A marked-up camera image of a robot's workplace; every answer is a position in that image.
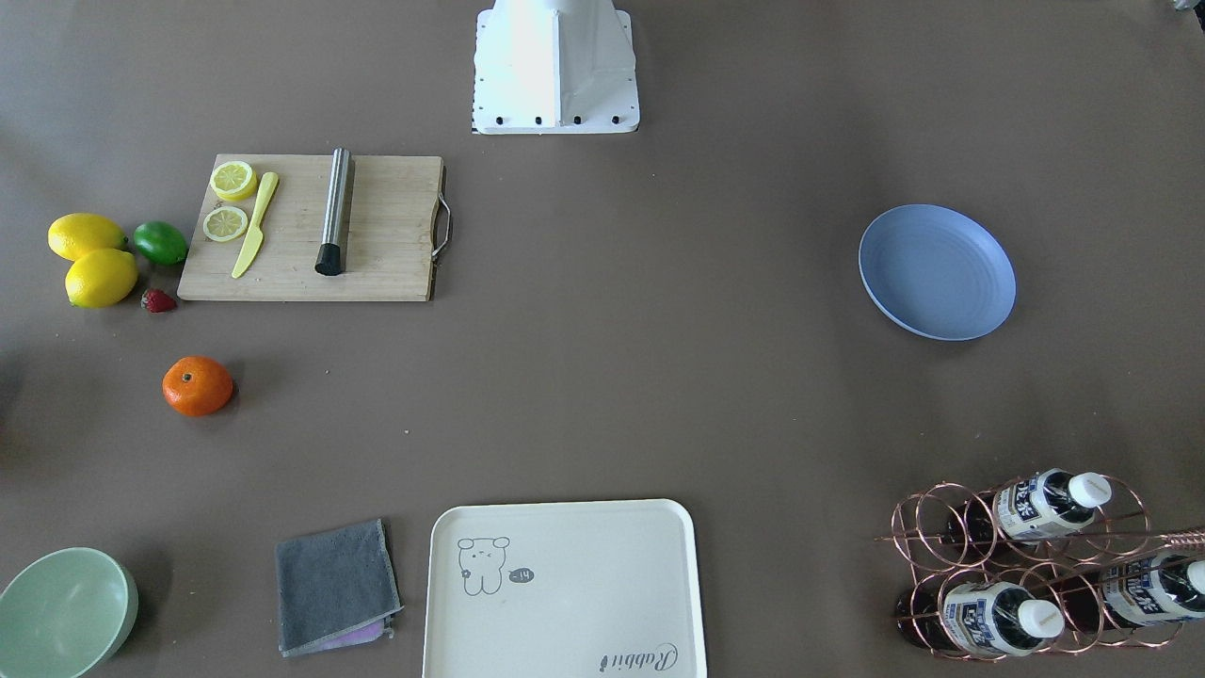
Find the bottle cap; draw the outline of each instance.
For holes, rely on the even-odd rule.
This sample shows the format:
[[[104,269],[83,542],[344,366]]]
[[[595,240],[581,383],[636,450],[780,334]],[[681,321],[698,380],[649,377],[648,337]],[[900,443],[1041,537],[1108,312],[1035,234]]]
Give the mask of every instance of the bottle cap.
[[[1205,591],[1205,560],[1188,564],[1188,585],[1198,591]]]
[[[1113,496],[1109,479],[1099,473],[1081,473],[1071,478],[1066,489],[1071,493],[1071,499],[1086,508],[1097,508]]]
[[[1017,608],[1021,629],[1035,638],[1054,638],[1063,632],[1063,613],[1050,601],[1025,601]]]

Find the orange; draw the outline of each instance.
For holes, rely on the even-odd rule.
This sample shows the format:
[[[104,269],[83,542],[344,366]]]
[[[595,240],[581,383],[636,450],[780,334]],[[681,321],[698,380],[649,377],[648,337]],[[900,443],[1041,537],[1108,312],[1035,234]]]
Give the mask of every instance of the orange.
[[[180,414],[204,417],[222,409],[234,395],[234,379],[218,361],[186,356],[163,376],[163,397]]]

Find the bottle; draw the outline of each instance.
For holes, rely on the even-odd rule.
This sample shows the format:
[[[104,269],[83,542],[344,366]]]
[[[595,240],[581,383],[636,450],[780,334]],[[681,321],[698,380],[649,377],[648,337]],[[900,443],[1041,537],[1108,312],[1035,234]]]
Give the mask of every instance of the bottle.
[[[1025,656],[1048,647],[1064,629],[1058,606],[1007,582],[959,584],[946,591],[940,606],[927,591],[909,591],[895,603],[895,613],[924,615],[916,624],[897,621],[910,643],[981,659]]]
[[[1089,572],[1064,583],[1063,601],[1075,626],[1094,632],[1100,603],[1107,611],[1103,629],[1138,629],[1205,619],[1205,561],[1163,553]]]
[[[968,541],[980,542],[972,548],[983,554],[992,542],[995,525],[1000,526],[1001,538],[1034,544],[1087,527],[1097,517],[1097,507],[1112,495],[1109,481],[1099,473],[1071,476],[1060,468],[1052,468],[1010,485],[994,497],[981,495],[983,503],[992,507],[995,514],[994,525],[980,502],[970,501],[958,511],[966,525]],[[951,517],[947,532],[951,543],[962,542],[963,524],[957,517]]]

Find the towel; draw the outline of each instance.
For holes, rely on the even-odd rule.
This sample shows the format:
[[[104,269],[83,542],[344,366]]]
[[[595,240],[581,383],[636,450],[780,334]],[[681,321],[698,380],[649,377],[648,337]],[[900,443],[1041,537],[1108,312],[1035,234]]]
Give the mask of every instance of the towel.
[[[401,611],[381,520],[276,546],[283,656],[393,636]]]

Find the bowl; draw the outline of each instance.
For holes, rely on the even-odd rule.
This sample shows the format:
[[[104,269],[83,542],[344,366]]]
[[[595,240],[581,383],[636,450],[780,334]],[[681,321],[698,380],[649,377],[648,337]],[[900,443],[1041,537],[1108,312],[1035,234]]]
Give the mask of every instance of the bowl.
[[[78,678],[117,652],[137,609],[134,579],[108,555],[45,555],[0,594],[0,677]]]
[[[965,342],[1009,317],[1017,278],[982,225],[948,207],[901,205],[870,222],[858,247],[866,291],[897,324]]]

